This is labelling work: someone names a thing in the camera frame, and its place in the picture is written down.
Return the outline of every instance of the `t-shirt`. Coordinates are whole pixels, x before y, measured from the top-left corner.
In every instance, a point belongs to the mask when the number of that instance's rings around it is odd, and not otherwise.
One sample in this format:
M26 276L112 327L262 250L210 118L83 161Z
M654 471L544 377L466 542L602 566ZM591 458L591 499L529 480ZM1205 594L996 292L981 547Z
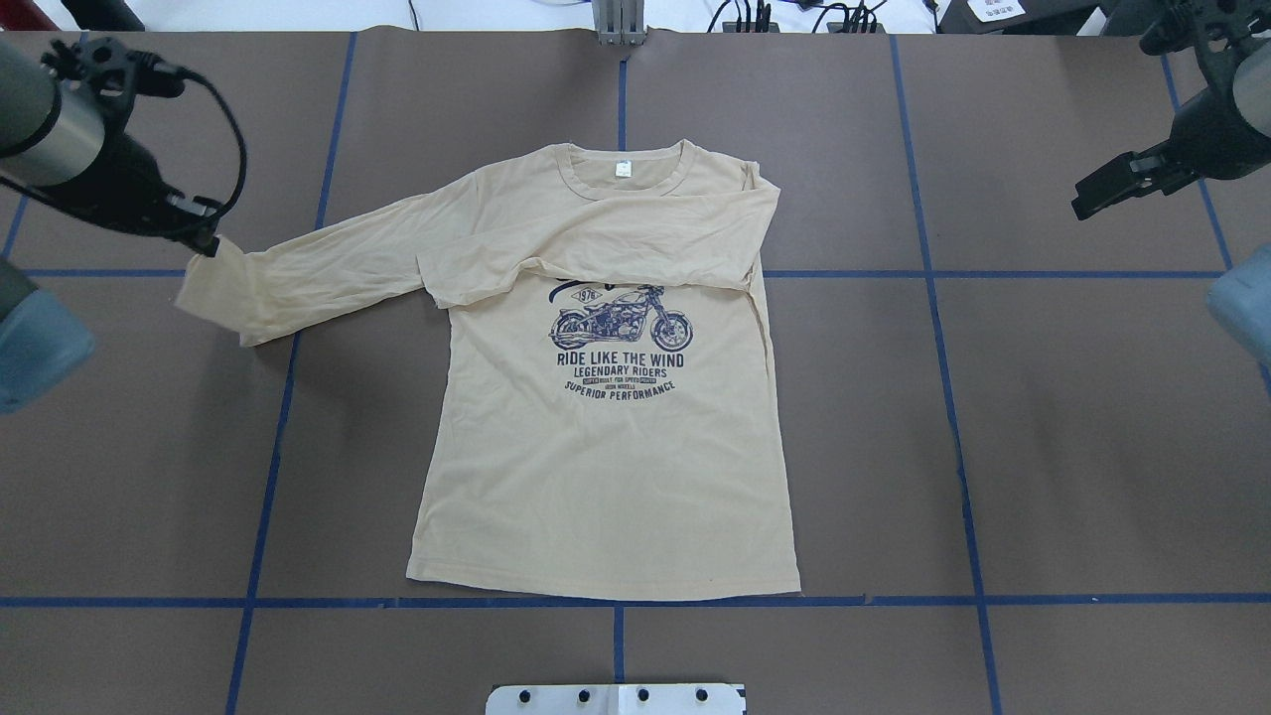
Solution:
M797 592L759 263L778 193L689 141L552 145L262 253L222 239L177 305L243 344L419 287L449 310L411 579Z

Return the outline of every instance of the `red object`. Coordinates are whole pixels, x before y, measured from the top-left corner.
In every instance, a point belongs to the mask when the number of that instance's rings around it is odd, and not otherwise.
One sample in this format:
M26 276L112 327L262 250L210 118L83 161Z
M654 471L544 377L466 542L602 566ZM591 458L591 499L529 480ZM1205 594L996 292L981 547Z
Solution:
M0 0L0 27L5 29L57 29L32 0Z

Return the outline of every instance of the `white label sticker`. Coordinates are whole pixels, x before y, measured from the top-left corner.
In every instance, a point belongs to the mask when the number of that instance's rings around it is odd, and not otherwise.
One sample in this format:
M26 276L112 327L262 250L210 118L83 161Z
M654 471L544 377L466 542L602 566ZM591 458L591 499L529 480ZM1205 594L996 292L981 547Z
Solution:
M1019 0L966 0L966 4L981 23L994 23L1024 14Z

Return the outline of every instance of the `shirt sleeve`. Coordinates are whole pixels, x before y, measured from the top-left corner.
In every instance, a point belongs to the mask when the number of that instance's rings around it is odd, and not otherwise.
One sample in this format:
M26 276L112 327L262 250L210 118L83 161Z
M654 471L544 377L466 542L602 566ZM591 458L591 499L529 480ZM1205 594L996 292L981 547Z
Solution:
M613 283L746 290L780 189L615 197L421 250L440 307L511 290L517 273Z
M215 258L191 259L175 304L250 345L418 290L417 253L473 231L477 184L469 174L261 253L222 237Z

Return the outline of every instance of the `motorcycle graphic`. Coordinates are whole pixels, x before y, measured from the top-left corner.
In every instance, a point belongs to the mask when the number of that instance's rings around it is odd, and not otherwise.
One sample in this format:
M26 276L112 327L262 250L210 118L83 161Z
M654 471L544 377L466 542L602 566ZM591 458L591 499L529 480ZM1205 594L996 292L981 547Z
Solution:
M684 349L693 339L693 323L684 312L662 305L665 291L658 284L642 284L609 302L583 305L581 310L566 307L552 325L552 342L561 349L577 349L600 340L636 342L644 333L652 310L657 314L649 328L653 342L667 352Z

